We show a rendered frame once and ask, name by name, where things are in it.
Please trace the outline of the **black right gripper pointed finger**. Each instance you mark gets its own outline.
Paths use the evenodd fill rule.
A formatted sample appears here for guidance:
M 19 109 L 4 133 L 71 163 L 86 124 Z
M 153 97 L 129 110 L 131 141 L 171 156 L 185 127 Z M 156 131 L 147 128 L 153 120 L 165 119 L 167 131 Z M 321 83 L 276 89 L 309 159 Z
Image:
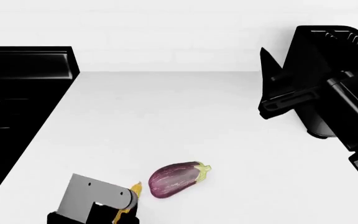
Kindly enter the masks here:
M 284 71 L 265 48 L 260 50 L 260 63 L 262 69 L 262 101 L 276 98 L 291 91 L 289 87 L 290 75 Z

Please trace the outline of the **black right gripper slotted finger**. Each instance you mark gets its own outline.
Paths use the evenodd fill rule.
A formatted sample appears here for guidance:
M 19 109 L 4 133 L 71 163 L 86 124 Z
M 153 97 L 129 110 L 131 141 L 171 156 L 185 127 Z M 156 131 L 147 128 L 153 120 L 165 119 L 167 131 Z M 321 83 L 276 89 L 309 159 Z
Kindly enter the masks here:
M 269 96 L 268 91 L 262 90 L 262 98 L 258 106 L 259 115 L 263 119 L 277 117 L 303 104 L 318 100 L 320 92 L 321 87 L 318 86 L 277 96 Z

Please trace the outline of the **purple striped eggplant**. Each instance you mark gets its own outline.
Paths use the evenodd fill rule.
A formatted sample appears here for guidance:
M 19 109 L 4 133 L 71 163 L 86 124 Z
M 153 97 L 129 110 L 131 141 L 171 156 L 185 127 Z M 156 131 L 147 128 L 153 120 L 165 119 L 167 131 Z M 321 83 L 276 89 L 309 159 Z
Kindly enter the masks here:
M 205 180 L 211 166 L 202 162 L 182 162 L 161 167 L 149 178 L 150 193 L 159 199 L 168 198 Z

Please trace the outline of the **yellow banana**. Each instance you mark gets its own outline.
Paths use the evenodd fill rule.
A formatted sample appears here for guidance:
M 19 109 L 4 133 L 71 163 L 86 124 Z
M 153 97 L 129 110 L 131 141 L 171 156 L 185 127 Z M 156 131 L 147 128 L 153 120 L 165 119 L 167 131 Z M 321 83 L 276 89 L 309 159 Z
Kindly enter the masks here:
M 131 190 L 132 190 L 133 192 L 135 192 L 135 194 L 137 195 L 137 198 L 139 198 L 139 197 L 140 197 L 140 194 L 141 194 L 141 191 L 142 191 L 142 183 L 141 183 L 141 182 L 138 182 L 137 184 L 133 185 L 133 186 L 131 187 Z M 121 215 L 122 215 L 123 213 L 129 213 L 129 212 L 131 212 L 131 210 L 134 210 L 134 209 L 135 209 L 135 207 L 129 208 L 129 209 L 125 209 L 125 210 L 119 210 L 112 223 L 113 223 L 113 224 L 117 224 L 118 221 L 121 219 Z

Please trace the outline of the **black stove cooktop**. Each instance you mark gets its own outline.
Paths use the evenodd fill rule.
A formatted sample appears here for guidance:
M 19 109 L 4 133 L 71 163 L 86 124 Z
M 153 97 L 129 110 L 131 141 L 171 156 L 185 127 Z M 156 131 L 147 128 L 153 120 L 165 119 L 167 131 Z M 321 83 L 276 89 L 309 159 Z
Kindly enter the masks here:
M 79 74 L 70 46 L 0 46 L 0 185 Z

